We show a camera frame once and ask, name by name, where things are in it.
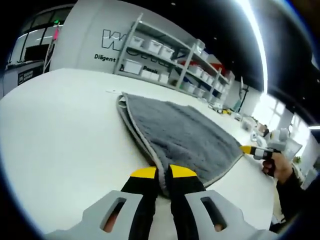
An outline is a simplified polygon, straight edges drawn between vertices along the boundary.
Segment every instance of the gray towel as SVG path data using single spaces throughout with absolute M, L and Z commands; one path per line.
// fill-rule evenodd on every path
M 159 169 L 165 194 L 169 164 L 195 171 L 208 187 L 243 155 L 238 141 L 191 106 L 127 93 L 118 98 L 117 106 L 146 159 Z

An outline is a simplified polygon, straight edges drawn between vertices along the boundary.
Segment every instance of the hand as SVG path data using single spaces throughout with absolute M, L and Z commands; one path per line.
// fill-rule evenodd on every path
M 275 165 L 274 177 L 278 179 L 281 184 L 284 184 L 293 173 L 292 166 L 290 162 L 285 158 L 285 156 L 281 153 L 274 152 L 272 154 L 272 159 L 274 160 Z M 262 165 L 262 171 L 267 174 L 269 172 L 269 169 L 271 169 L 272 164 L 270 163 L 270 161 L 265 160 Z

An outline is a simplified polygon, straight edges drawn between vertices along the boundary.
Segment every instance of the dark ceiling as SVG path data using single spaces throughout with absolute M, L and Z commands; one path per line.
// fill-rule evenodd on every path
M 268 67 L 268 93 L 277 97 L 309 125 L 320 125 L 320 72 L 312 65 L 312 49 L 296 25 L 273 0 L 249 0 L 262 35 Z M 75 3 L 34 1 L 30 13 Z M 171 20 L 205 42 L 236 80 L 263 89 L 260 52 L 244 12 L 235 0 L 126 0 Z M 291 0 L 319 46 L 320 1 Z M 313 132 L 320 142 L 320 131 Z

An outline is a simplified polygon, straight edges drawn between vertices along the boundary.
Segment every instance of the white table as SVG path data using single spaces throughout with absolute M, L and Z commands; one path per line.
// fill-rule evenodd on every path
M 88 70 L 40 75 L 0 101 L 0 147 L 12 193 L 43 233 L 69 229 L 86 208 L 148 166 L 117 112 L 122 91 L 193 106 L 241 144 L 250 143 L 239 122 L 178 91 Z M 269 228 L 273 181 L 258 161 L 242 157 L 208 189 L 238 206 L 249 224 Z M 176 239 L 170 202 L 159 197 L 156 203 L 149 239 Z

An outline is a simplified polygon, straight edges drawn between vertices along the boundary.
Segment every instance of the gray gripper housing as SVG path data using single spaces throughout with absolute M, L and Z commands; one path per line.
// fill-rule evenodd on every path
M 111 191 L 83 212 L 82 221 L 69 230 L 48 233 L 47 240 L 128 240 L 131 225 L 142 199 L 140 194 Z M 257 230 L 245 222 L 242 211 L 219 193 L 209 190 L 185 195 L 197 227 L 199 240 L 273 240 L 277 234 Z M 124 203 L 111 232 L 103 231 L 118 203 Z M 225 229 L 217 232 L 204 203 L 210 205 Z
M 128 240 L 141 194 L 111 191 L 84 210 L 82 221 L 69 230 L 56 230 L 45 235 L 47 240 Z M 118 203 L 124 203 L 111 232 L 104 226 Z
M 257 230 L 249 225 L 242 211 L 214 190 L 188 193 L 185 197 L 195 219 L 199 240 L 274 240 L 278 237 L 274 232 Z M 211 209 L 212 218 L 205 204 Z M 216 231 L 214 221 L 225 228 Z

